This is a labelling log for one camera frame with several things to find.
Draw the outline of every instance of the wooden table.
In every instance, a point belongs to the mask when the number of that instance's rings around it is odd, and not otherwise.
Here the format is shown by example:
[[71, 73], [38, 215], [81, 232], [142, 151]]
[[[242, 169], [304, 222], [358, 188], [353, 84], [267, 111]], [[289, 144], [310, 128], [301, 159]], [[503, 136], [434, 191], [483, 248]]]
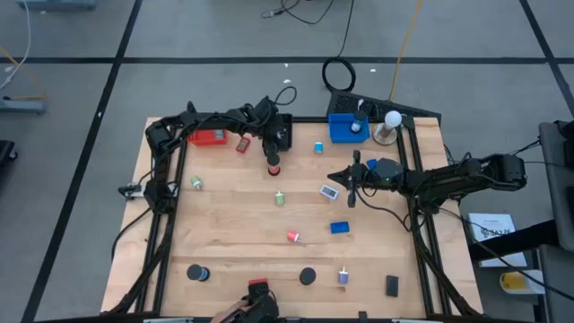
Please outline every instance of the wooden table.
[[[437, 120], [417, 118], [415, 124], [424, 169], [446, 165]], [[162, 316], [211, 317], [247, 294], [248, 280], [267, 277], [283, 317], [357, 318], [360, 310], [370, 318], [425, 317], [411, 234], [391, 214], [369, 209], [359, 200], [356, 208], [348, 208], [347, 193], [326, 178], [352, 163], [354, 149], [361, 150], [363, 162], [398, 160], [396, 144], [331, 144], [327, 124], [294, 124], [292, 148], [281, 153], [281, 174], [272, 177], [260, 141], [253, 139], [245, 154], [235, 152], [238, 141], [238, 135], [231, 135], [226, 145], [191, 144], [187, 149]], [[322, 155], [313, 153], [316, 141], [324, 143]], [[134, 179], [149, 167], [150, 151], [143, 140]], [[193, 175], [201, 177], [203, 191], [191, 187]], [[336, 201], [318, 193], [324, 184], [341, 189]], [[277, 189], [285, 195], [282, 207], [274, 203]], [[379, 191], [370, 202], [401, 215], [407, 212], [406, 199], [397, 193]], [[458, 212], [452, 202], [443, 206]], [[127, 203], [123, 225], [145, 208], [142, 199]], [[482, 311], [461, 222], [445, 214], [434, 219], [445, 273], [471, 306]], [[329, 224], [336, 221], [348, 221], [351, 231], [331, 234]], [[150, 225], [148, 216], [118, 243], [102, 310], [113, 307], [140, 274]], [[287, 241], [288, 230], [299, 232], [302, 243]], [[192, 264], [207, 266], [210, 279], [187, 279]], [[308, 286], [299, 282], [306, 266], [317, 272], [317, 280]], [[343, 266], [350, 273], [347, 285], [337, 282]], [[436, 282], [428, 272], [434, 308], [440, 312]], [[387, 275], [399, 277], [396, 298], [385, 295]], [[146, 309], [152, 307], [155, 279]]]

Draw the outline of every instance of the light bulb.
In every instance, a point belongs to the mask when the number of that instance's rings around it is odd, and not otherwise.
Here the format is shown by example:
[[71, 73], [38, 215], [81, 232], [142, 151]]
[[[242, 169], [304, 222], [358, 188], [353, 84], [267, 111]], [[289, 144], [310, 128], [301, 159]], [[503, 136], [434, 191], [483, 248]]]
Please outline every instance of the light bulb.
[[389, 111], [385, 115], [385, 125], [388, 127], [398, 127], [403, 122], [403, 117], [396, 111]]

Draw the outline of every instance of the concrete floor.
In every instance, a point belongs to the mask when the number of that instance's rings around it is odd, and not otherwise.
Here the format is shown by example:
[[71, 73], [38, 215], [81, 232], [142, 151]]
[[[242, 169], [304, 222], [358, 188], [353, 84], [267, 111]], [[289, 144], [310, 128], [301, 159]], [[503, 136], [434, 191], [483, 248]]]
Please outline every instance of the concrete floor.
[[[33, 13], [32, 57], [116, 55], [134, 0], [99, 0], [89, 13]], [[329, 57], [343, 40], [349, 3], [335, 0], [316, 26], [287, 14], [262, 20], [270, 0], [143, 0], [127, 57]], [[574, 57], [569, 0], [529, 1], [557, 57]], [[314, 19], [327, 0], [302, 2], [301, 16]], [[415, 0], [360, 0], [344, 56], [398, 54]], [[23, 55], [25, 14], [12, 1], [0, 3], [0, 45]], [[424, 3], [406, 52], [408, 57], [544, 57], [519, 1], [466, 0]], [[108, 279], [109, 250], [125, 202], [117, 187], [133, 175], [148, 117], [178, 113], [188, 100], [203, 111], [237, 107], [274, 96], [292, 80], [299, 97], [285, 111], [325, 115], [330, 93], [321, 64], [123, 64], [103, 115], [69, 224], [36, 319], [96, 315]], [[7, 65], [0, 65], [0, 74]], [[393, 64], [356, 64], [353, 92], [385, 99]], [[0, 321], [22, 313], [84, 148], [111, 64], [33, 64], [48, 91], [42, 116], [2, 114], [0, 138], [14, 140], [20, 159], [4, 178], [0, 194]], [[560, 65], [574, 82], [574, 66]], [[330, 67], [334, 85], [348, 75]], [[34, 93], [21, 74], [1, 94]], [[455, 157], [506, 153], [537, 137], [537, 125], [571, 113], [548, 64], [404, 64], [394, 101], [442, 113], [442, 134]], [[539, 149], [524, 153], [540, 161]], [[516, 193], [485, 191], [468, 197], [462, 211], [510, 213], [518, 228], [549, 219], [544, 167], [527, 165], [528, 186]], [[500, 270], [476, 269], [487, 314], [533, 320], [532, 307], [498, 286]]]

